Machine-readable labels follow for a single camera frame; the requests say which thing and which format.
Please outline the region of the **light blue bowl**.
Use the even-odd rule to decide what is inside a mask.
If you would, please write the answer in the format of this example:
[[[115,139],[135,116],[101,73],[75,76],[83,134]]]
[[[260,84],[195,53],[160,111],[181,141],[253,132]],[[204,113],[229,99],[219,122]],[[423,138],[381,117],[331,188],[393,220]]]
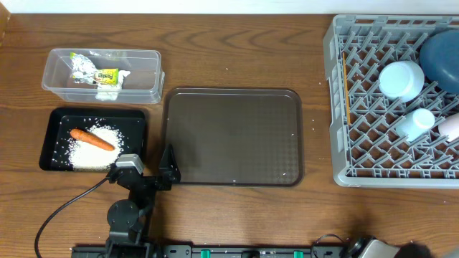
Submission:
[[[379,74],[379,90],[390,100],[414,100],[421,93],[424,83],[424,72],[413,61],[390,63]]]

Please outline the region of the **light blue cup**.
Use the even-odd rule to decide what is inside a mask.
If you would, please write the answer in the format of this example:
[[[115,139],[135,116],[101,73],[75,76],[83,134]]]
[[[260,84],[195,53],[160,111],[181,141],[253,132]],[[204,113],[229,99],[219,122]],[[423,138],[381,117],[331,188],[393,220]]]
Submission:
[[[405,119],[395,128],[399,137],[407,136],[408,142],[414,141],[426,133],[435,124],[435,116],[427,109],[419,108],[405,116]]]

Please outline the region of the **orange carrot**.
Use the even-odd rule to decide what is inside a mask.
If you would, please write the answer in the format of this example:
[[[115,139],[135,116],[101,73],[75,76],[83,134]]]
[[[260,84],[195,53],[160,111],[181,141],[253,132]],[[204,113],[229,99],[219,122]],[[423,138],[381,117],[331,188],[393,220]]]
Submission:
[[[115,147],[92,133],[87,133],[80,129],[72,129],[70,135],[79,141],[88,143],[105,151],[114,151]]]

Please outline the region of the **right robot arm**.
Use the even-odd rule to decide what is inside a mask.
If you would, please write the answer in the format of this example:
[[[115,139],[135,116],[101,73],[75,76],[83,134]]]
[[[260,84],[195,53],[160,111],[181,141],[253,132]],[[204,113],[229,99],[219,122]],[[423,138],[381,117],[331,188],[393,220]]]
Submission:
[[[427,245],[408,242],[402,246],[391,245],[374,236],[353,240],[340,253],[341,258],[436,258]]]

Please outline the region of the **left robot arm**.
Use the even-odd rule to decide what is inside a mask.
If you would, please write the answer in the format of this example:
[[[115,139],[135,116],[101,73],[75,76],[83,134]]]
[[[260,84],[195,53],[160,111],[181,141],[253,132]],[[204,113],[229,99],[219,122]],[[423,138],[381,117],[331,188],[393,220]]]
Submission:
[[[136,154],[123,154],[107,174],[109,183],[129,190],[127,199],[116,201],[108,210],[110,225],[106,257],[162,257],[162,248],[146,239],[149,216],[156,193],[169,191],[179,183],[181,173],[171,144],[165,147],[158,176],[145,176],[144,164]]]

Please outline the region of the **white napkin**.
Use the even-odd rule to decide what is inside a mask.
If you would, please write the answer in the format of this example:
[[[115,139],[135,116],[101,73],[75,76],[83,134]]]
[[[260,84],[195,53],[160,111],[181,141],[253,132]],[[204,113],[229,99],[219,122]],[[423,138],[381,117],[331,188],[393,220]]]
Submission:
[[[125,78],[131,74],[127,70],[103,69],[95,74],[97,85],[96,99],[101,101],[114,101],[118,99],[123,89]]]

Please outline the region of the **white pink cup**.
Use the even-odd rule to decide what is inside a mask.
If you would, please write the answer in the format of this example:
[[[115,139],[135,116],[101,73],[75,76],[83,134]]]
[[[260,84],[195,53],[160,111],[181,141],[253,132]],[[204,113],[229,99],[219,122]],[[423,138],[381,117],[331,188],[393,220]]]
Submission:
[[[438,126],[438,131],[441,136],[445,136],[447,142],[451,142],[459,136],[459,114],[448,116]]]

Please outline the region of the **pile of white rice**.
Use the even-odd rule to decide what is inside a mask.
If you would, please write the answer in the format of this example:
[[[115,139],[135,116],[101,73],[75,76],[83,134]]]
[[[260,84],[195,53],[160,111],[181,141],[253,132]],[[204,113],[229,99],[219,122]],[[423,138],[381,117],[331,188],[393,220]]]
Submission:
[[[106,118],[68,116],[60,122],[60,131],[52,151],[51,167],[58,171],[107,171],[121,155],[125,136]],[[71,130],[79,129],[111,144],[113,150],[73,138]]]

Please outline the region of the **green yellow foil wrapper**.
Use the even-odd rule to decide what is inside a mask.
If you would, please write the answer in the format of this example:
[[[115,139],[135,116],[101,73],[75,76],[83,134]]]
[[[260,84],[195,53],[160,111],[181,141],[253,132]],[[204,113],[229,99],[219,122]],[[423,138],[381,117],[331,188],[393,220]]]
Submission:
[[[72,79],[76,83],[116,85],[119,69],[98,69],[93,62],[82,54],[70,53],[72,61]]]

